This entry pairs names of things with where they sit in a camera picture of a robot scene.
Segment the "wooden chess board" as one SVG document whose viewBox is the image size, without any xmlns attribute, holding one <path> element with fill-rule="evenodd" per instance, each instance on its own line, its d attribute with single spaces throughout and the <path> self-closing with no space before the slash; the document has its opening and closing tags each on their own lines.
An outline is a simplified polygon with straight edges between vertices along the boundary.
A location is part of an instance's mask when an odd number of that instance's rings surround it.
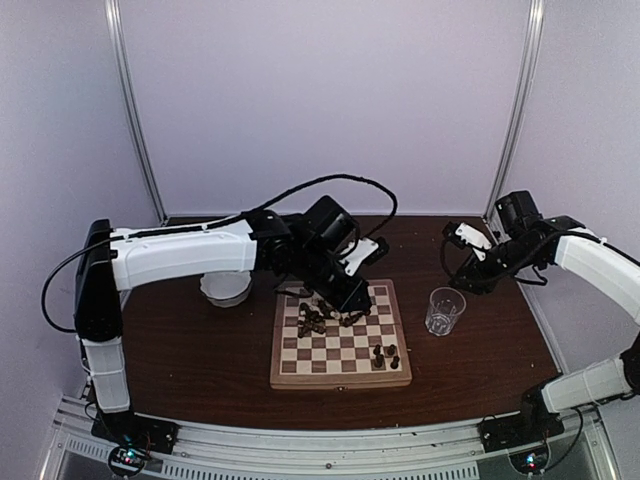
<svg viewBox="0 0 640 480">
<path fill-rule="evenodd" d="M 276 390 L 354 390 L 404 387 L 412 372 L 395 286 L 390 279 L 369 282 L 372 306 L 366 316 L 330 312 L 315 294 L 305 298 L 302 283 L 286 282 L 295 296 L 277 298 L 270 366 Z M 385 368 L 375 370 L 373 349 L 382 347 Z M 389 345 L 400 364 L 392 369 Z"/>
</svg>

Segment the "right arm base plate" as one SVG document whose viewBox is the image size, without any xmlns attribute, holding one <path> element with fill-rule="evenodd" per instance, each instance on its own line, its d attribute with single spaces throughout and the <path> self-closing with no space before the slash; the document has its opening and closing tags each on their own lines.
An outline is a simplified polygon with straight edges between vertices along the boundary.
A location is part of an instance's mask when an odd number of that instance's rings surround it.
<svg viewBox="0 0 640 480">
<path fill-rule="evenodd" d="M 503 417 L 490 416 L 478 424 L 480 440 L 486 453 L 542 442 L 562 434 L 565 429 L 557 415 L 531 424 L 521 413 Z"/>
</svg>

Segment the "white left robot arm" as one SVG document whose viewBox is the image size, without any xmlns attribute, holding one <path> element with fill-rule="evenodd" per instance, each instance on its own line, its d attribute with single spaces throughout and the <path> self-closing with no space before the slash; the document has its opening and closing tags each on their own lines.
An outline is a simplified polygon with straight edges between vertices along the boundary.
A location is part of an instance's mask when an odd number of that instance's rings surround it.
<svg viewBox="0 0 640 480">
<path fill-rule="evenodd" d="M 142 419 L 130 411 L 121 292 L 200 274 L 266 270 L 295 277 L 340 312 L 366 311 L 368 283 L 358 270 L 372 263 L 381 244 L 362 236 L 342 244 L 358 232 L 358 222 L 329 196 L 285 216 L 261 207 L 158 229 L 94 222 L 76 274 L 74 323 L 106 429 L 123 444 L 144 433 Z"/>
</svg>

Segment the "clear plastic cup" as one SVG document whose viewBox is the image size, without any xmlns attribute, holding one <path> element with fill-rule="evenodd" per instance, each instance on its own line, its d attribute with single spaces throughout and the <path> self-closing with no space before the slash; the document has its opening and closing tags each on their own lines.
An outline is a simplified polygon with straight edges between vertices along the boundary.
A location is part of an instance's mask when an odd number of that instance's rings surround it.
<svg viewBox="0 0 640 480">
<path fill-rule="evenodd" d="M 466 299 L 459 291 L 450 287 L 436 288 L 429 297 L 425 318 L 427 331 L 439 337 L 449 335 L 466 307 Z"/>
</svg>

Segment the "aluminium frame post left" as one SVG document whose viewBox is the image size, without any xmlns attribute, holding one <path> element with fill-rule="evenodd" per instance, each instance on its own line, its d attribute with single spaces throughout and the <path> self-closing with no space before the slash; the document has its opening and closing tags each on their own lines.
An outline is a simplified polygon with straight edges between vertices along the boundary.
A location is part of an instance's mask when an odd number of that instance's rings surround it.
<svg viewBox="0 0 640 480">
<path fill-rule="evenodd" d="M 133 143 L 135 157 L 140 166 L 143 183 L 150 197 L 156 218 L 160 224 L 165 224 L 168 220 L 168 216 L 151 164 L 139 109 L 135 98 L 131 68 L 126 49 L 124 28 L 122 24 L 120 2 L 117 0 L 106 0 L 104 2 L 104 7 L 107 28 L 112 43 L 120 88 L 124 101 L 126 121 Z"/>
</svg>

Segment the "white round bowl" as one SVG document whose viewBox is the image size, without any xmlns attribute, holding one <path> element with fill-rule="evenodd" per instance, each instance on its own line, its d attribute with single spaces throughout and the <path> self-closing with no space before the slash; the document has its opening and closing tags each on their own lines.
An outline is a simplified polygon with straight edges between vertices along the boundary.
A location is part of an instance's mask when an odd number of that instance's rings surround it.
<svg viewBox="0 0 640 480">
<path fill-rule="evenodd" d="M 231 308 L 243 303 L 252 288 L 249 272 L 207 273 L 200 278 L 200 292 L 215 307 Z"/>
</svg>

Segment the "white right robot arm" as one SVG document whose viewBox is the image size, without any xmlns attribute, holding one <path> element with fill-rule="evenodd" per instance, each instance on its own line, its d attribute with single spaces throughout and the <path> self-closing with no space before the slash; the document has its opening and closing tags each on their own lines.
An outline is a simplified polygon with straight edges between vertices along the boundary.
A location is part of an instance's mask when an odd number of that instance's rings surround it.
<svg viewBox="0 0 640 480">
<path fill-rule="evenodd" d="M 560 283 L 537 306 L 572 367 L 525 393 L 512 430 L 530 442 L 552 414 L 638 395 L 639 262 L 570 216 L 543 216 L 526 190 L 498 199 L 494 211 L 494 239 L 464 222 L 444 227 L 444 246 L 469 252 L 447 275 L 451 287 L 476 295 L 526 270 L 551 268 Z"/>
</svg>

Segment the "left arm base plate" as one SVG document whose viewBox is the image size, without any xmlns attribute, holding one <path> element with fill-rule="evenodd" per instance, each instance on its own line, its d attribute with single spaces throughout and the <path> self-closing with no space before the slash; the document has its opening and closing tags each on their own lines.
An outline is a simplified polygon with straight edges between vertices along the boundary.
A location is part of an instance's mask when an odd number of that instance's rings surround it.
<svg viewBox="0 0 640 480">
<path fill-rule="evenodd" d="M 171 454 L 177 440 L 179 426 L 170 421 L 157 420 L 123 412 L 106 414 L 96 419 L 91 428 L 94 437 L 121 446 L 162 454 Z"/>
</svg>

